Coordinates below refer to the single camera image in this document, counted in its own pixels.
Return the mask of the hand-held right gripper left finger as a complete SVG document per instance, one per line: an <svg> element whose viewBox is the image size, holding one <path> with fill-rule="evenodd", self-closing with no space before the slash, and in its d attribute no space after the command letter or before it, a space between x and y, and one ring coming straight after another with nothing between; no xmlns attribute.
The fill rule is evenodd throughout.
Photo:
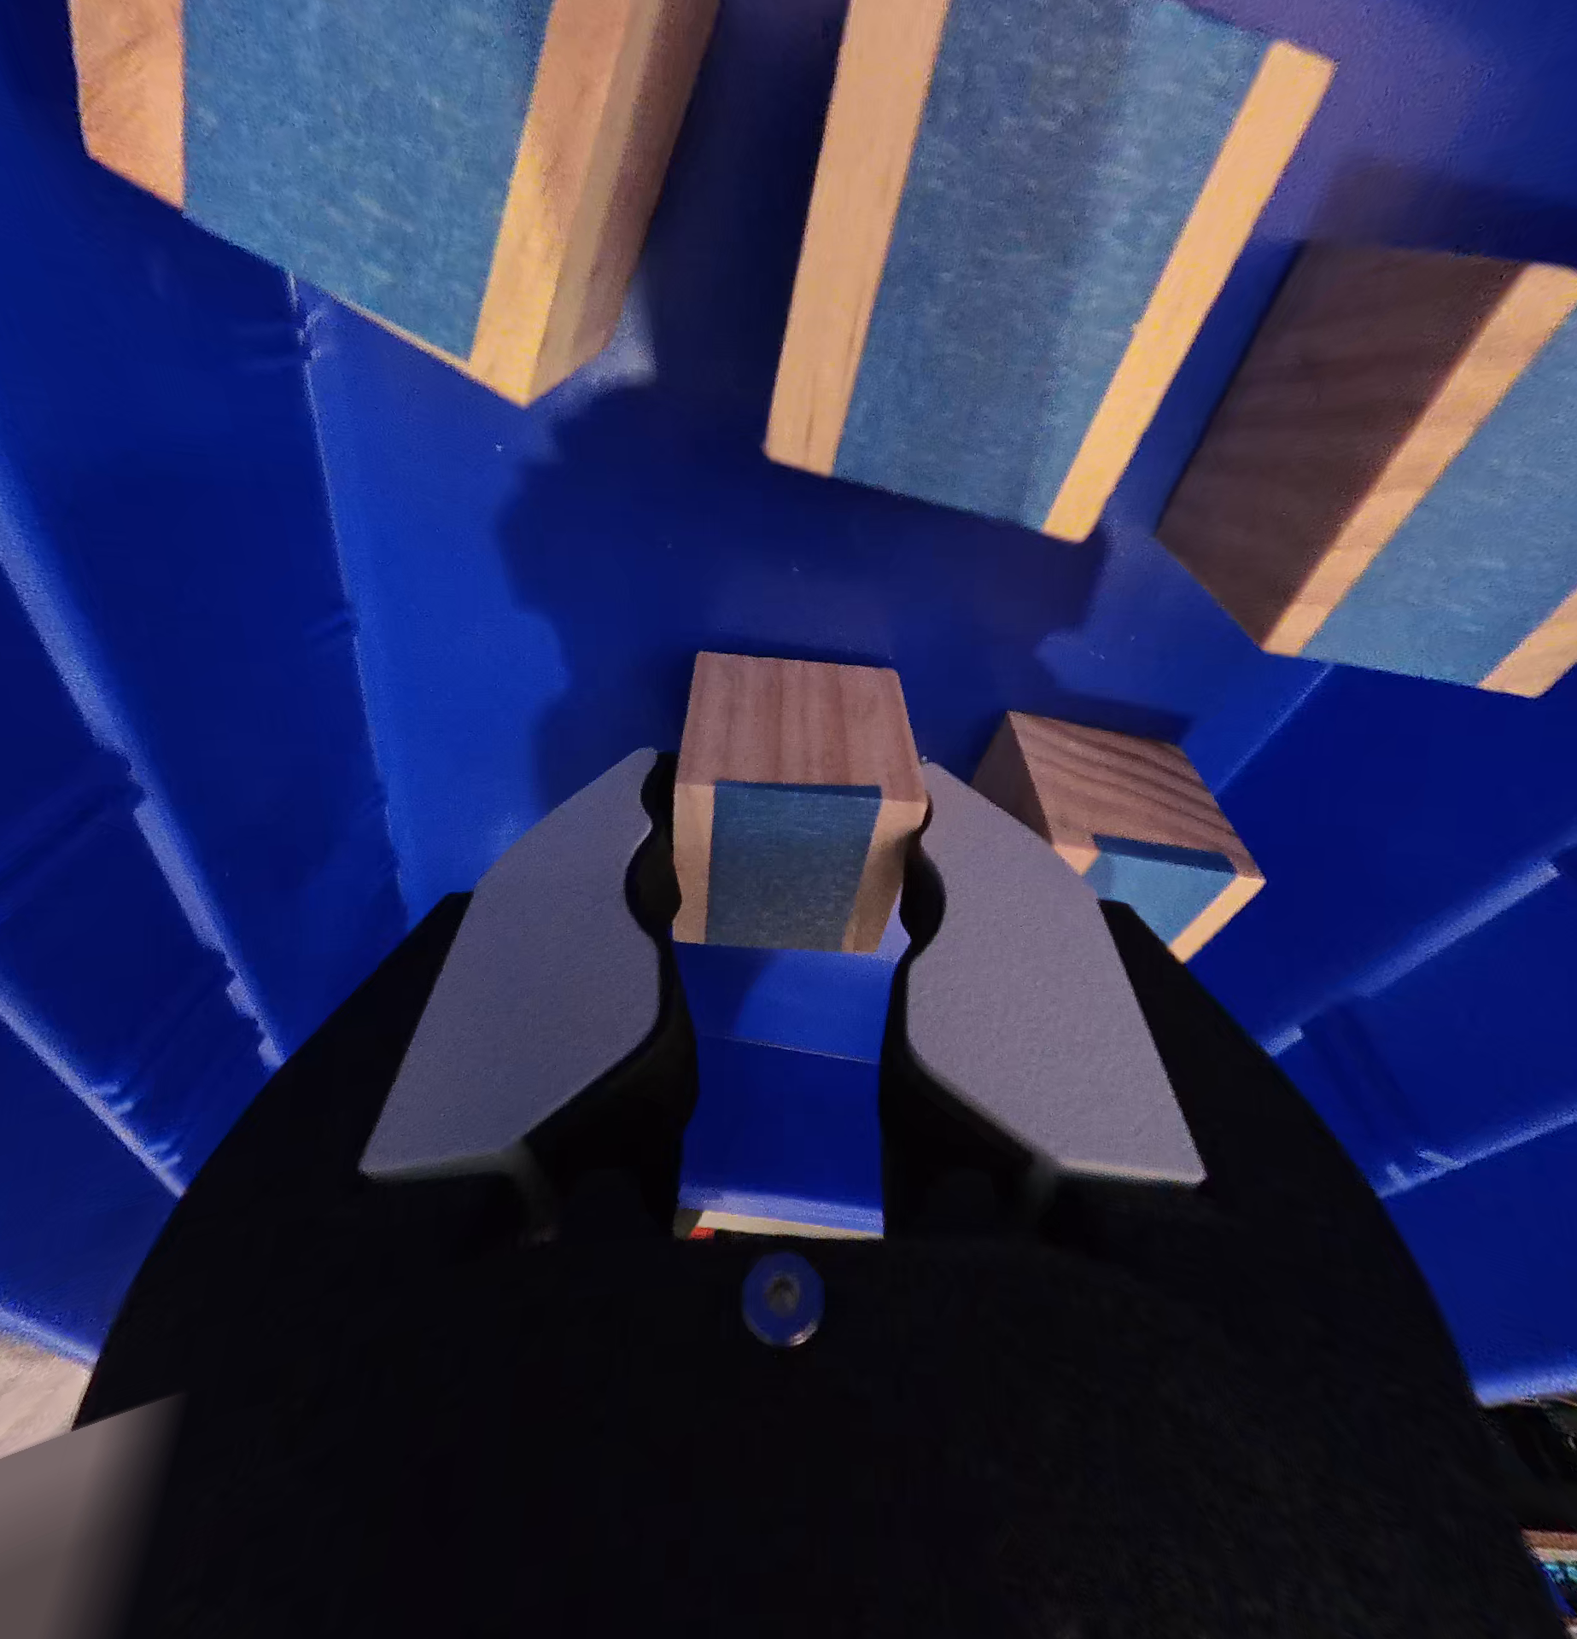
<svg viewBox="0 0 1577 1639"><path fill-rule="evenodd" d="M696 1033L672 953L670 768L637 748L474 887L366 1178L676 1178Z"/></svg>

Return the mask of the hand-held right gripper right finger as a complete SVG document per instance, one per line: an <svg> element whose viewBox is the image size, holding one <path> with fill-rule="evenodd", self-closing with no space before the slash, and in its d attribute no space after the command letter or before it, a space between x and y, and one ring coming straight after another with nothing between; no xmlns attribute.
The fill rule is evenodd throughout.
<svg viewBox="0 0 1577 1639"><path fill-rule="evenodd" d="M901 894L904 1064L1062 1172L1206 1178L1098 900L1038 834L946 768Z"/></svg>

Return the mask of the wooden cube with blue tape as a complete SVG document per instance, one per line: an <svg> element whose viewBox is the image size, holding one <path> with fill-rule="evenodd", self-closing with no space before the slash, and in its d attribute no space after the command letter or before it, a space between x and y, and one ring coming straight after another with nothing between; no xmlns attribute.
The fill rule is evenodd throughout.
<svg viewBox="0 0 1577 1639"><path fill-rule="evenodd" d="M895 669L699 653L674 788L676 940L877 953L928 810Z"/></svg>
<svg viewBox="0 0 1577 1639"><path fill-rule="evenodd" d="M1267 653L1545 695L1577 664L1577 270L1309 245L1157 538Z"/></svg>
<svg viewBox="0 0 1577 1639"><path fill-rule="evenodd" d="M87 152L531 404L615 334L714 2L72 2Z"/></svg>
<svg viewBox="0 0 1577 1639"><path fill-rule="evenodd" d="M765 453L1085 541L1332 77L1188 3L851 3Z"/></svg>
<svg viewBox="0 0 1577 1639"><path fill-rule="evenodd" d="M1175 744L1009 711L972 786L1038 832L1096 898L1135 909L1181 960L1267 883Z"/></svg>

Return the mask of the blue plastic bin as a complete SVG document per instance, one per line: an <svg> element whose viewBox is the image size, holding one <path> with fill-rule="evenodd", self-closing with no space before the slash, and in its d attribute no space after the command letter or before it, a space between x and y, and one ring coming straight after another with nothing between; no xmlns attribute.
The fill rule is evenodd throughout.
<svg viewBox="0 0 1577 1639"><path fill-rule="evenodd" d="M723 3L624 324L524 409L83 152L0 3L0 1322L87 1359L194 1169L696 651L1188 748L1267 889L1195 958L1393 1196L1475 1383L1577 1386L1577 667L1259 653L1153 527L1312 236L1577 265L1577 3L1217 3L1336 60L1085 545L765 459L844 3Z"/></svg>

